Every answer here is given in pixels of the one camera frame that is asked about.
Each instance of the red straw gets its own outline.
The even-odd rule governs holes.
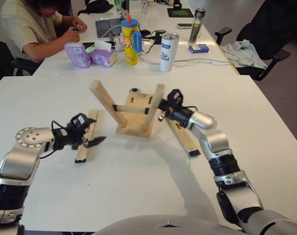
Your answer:
[[[127,21],[128,21],[128,24],[131,24],[131,16],[130,16],[130,14],[127,15]]]

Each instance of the pink tissue box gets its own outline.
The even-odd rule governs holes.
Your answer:
[[[64,47],[73,65],[84,68],[91,66],[91,58],[81,43],[66,43]]]
[[[97,65],[111,67],[117,61],[115,49],[111,51],[95,49],[90,53],[91,61]]]

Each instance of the hand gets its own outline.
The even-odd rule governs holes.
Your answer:
[[[80,32],[85,32],[88,28],[88,26],[78,17],[74,17],[72,26],[77,28]]]
[[[62,36],[65,38],[66,43],[76,43],[80,40],[79,32],[72,29],[68,29]]]

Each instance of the white table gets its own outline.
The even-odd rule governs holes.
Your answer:
[[[181,1],[184,8],[188,8],[188,4],[182,0]],[[209,53],[202,54],[191,54],[187,48],[187,41],[190,35],[190,29],[177,29],[177,23],[191,23],[193,18],[170,18],[168,17],[167,8],[168,5],[162,5],[159,3],[149,3],[148,13],[143,15],[141,13],[140,7],[141,1],[130,1],[130,13],[132,18],[135,18],[140,23],[141,29],[148,29],[153,32],[157,29],[164,29],[169,32],[177,32],[180,34],[179,48],[177,51],[176,59],[184,60],[191,58],[204,58],[204,59],[214,59],[219,61],[227,61],[223,52],[217,46],[212,36],[203,25],[201,29],[201,37],[199,43],[206,44],[209,47]],[[110,19],[117,18],[115,8],[112,8],[109,12],[103,14],[81,14],[80,18],[88,25],[88,30],[84,33],[81,33],[80,42],[94,42],[97,38],[95,20],[99,19]],[[143,48],[145,51],[150,47],[150,43],[144,42]],[[125,61],[125,53],[118,52],[118,61],[111,67],[104,67],[100,65],[92,65],[90,68],[80,68],[75,67],[71,60],[68,58],[68,55],[65,50],[60,51],[59,53],[46,58],[43,64],[37,69],[34,75],[105,75],[108,77],[119,76],[120,74],[138,74],[144,76],[173,76],[174,74],[179,74],[182,77],[186,77],[186,74],[189,74],[189,77],[198,78],[203,75],[235,75],[237,74],[235,68],[231,65],[211,65],[211,64],[197,64],[195,63],[186,63],[180,62],[178,65],[191,65],[192,67],[174,67],[173,70],[169,73],[163,73],[159,71],[159,66],[149,65],[142,61],[136,66],[128,66]],[[142,56],[144,59],[159,62],[160,61],[160,45],[153,46],[149,54]]]
[[[188,214],[231,226],[216,201],[205,157],[189,161],[167,123],[157,118],[150,142],[116,136],[116,122],[89,91],[95,77],[6,77],[0,82],[0,162],[21,128],[50,126],[51,120],[65,125],[93,108],[101,110],[98,133],[107,136],[85,164],[74,164],[76,153],[69,147],[41,161],[25,202],[26,228],[97,231],[144,214]],[[297,141],[249,77],[97,78],[117,104],[124,104],[132,87],[151,93],[163,83],[165,95],[180,88],[185,105],[218,119],[264,207],[297,222]]]

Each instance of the yellow cup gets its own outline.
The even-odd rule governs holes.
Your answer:
[[[128,24],[127,19],[121,21],[124,51],[128,65],[137,64],[137,54],[142,51],[142,35],[138,30],[138,22],[131,19]]]

